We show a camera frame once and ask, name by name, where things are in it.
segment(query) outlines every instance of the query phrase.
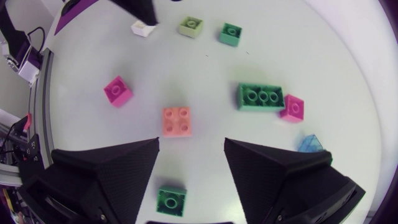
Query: white table surface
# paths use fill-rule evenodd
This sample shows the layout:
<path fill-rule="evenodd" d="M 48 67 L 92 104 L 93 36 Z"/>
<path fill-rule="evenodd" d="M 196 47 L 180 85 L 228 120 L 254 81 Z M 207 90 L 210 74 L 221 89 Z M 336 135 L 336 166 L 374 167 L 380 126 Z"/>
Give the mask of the white table surface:
<path fill-rule="evenodd" d="M 332 166 L 366 194 L 345 223 L 361 223 L 379 175 L 381 139 L 372 96 L 333 30 L 302 1 L 155 0 L 160 24 L 147 38 L 136 19 L 99 1 L 52 36 L 50 112 L 55 148 L 80 151 L 160 136 L 160 152 L 137 223 L 245 223 L 224 138 L 295 150 L 315 133 Z M 180 35 L 185 16 L 205 21 L 196 39 Z M 243 28 L 237 48 L 218 42 L 223 23 Z M 117 75 L 134 97 L 117 109 L 103 88 Z M 305 100 L 305 120 L 236 110 L 239 82 L 280 85 Z M 161 109 L 189 106 L 193 137 L 162 137 Z M 182 218 L 155 211 L 164 184 L 188 190 Z"/>

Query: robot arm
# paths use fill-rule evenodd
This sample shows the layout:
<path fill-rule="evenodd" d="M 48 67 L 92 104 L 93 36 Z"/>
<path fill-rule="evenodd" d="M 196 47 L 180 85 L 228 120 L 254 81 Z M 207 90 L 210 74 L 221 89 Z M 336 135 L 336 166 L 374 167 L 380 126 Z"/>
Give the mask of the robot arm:
<path fill-rule="evenodd" d="M 29 83 L 39 74 L 41 55 L 33 48 L 23 31 L 13 26 L 5 0 L 0 0 L 0 46 L 7 64 Z"/>

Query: light green lego brick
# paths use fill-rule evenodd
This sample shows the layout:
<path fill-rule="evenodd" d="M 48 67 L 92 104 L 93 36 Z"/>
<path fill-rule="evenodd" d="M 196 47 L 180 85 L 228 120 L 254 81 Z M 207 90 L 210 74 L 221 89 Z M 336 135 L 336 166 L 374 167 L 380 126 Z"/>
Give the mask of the light green lego brick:
<path fill-rule="evenodd" d="M 220 33 L 220 42 L 231 46 L 238 46 L 241 38 L 242 28 L 225 23 Z"/>
<path fill-rule="evenodd" d="M 238 110 L 281 111 L 285 100 L 280 86 L 240 83 L 238 86 Z"/>
<path fill-rule="evenodd" d="M 156 211 L 182 217 L 186 194 L 187 190 L 185 189 L 162 186 L 157 194 Z"/>
<path fill-rule="evenodd" d="M 178 27 L 178 31 L 182 35 L 192 38 L 197 37 L 203 28 L 203 21 L 194 17 L 186 17 Z"/>

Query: small red object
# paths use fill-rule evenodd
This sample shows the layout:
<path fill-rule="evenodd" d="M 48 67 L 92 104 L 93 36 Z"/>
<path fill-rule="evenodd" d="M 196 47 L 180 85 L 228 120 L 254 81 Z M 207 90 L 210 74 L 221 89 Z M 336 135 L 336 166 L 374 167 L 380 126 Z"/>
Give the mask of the small red object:
<path fill-rule="evenodd" d="M 27 121 L 24 126 L 24 130 L 28 130 L 30 127 L 30 124 L 32 123 L 32 115 L 30 113 L 27 114 Z"/>

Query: metal frame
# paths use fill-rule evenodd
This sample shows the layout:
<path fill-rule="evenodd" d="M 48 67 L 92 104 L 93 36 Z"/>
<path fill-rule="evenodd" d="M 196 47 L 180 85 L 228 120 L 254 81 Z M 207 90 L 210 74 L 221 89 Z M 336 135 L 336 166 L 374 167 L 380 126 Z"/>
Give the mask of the metal frame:
<path fill-rule="evenodd" d="M 52 164 L 51 151 L 54 150 L 50 122 L 50 81 L 54 54 L 45 49 L 43 55 L 39 78 L 30 89 L 29 113 L 32 123 L 28 129 L 28 139 L 34 134 L 39 135 L 40 152 L 44 167 L 47 168 Z"/>
<path fill-rule="evenodd" d="M 27 139 L 30 139 L 34 134 L 39 135 L 40 153 L 44 167 L 47 168 L 52 164 L 50 155 L 51 151 L 54 150 L 50 122 L 50 78 L 54 54 L 49 49 L 45 49 L 43 55 L 39 78 L 30 89 L 29 113 L 32 115 L 32 123 L 27 132 Z M 7 133 L 8 129 L 0 125 L 0 134 L 3 132 Z M 27 143 L 27 139 L 19 139 L 15 136 L 10 138 L 19 143 Z M 0 184 L 15 187 L 21 186 L 19 168 L 0 164 Z"/>

